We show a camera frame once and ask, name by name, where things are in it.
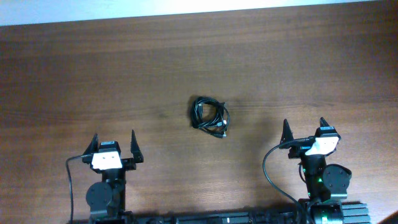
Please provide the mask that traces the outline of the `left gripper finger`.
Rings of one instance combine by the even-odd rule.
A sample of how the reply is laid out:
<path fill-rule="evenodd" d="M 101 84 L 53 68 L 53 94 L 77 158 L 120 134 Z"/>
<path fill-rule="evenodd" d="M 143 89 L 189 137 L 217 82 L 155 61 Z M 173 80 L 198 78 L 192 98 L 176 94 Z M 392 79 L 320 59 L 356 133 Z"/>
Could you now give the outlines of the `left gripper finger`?
<path fill-rule="evenodd" d="M 144 162 L 144 156 L 137 143 L 136 135 L 134 130 L 131 131 L 131 153 L 134 158 L 134 162 Z"/>
<path fill-rule="evenodd" d="M 83 156 L 94 154 L 98 150 L 98 134 L 95 133 L 90 144 L 83 153 Z"/>

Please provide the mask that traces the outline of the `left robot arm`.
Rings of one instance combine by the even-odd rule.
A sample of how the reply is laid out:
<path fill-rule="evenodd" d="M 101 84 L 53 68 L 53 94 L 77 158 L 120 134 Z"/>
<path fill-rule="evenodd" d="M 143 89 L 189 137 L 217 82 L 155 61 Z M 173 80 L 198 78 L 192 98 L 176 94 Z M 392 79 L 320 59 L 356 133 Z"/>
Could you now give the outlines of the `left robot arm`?
<path fill-rule="evenodd" d="M 121 157 L 117 141 L 99 142 L 95 134 L 82 155 L 82 162 L 101 174 L 101 181 L 94 183 L 86 192 L 90 207 L 89 223 L 133 223 L 134 215 L 126 210 L 126 172 L 136 170 L 144 162 L 134 131 L 131 131 L 129 158 Z"/>

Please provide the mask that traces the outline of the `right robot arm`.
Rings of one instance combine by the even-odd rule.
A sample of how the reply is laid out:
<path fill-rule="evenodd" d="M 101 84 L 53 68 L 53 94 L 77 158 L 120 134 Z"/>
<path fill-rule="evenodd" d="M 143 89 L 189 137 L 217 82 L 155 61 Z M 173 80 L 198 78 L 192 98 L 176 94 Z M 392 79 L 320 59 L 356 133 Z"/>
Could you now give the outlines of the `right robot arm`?
<path fill-rule="evenodd" d="M 341 136 L 335 127 L 320 118 L 313 136 L 295 139 L 288 121 L 283 123 L 281 149 L 288 149 L 290 159 L 300 159 L 308 199 L 301 200 L 305 218 L 314 223 L 343 223 L 341 201 L 348 196 L 352 172 L 338 164 L 327 164 L 326 157 L 336 151 Z"/>

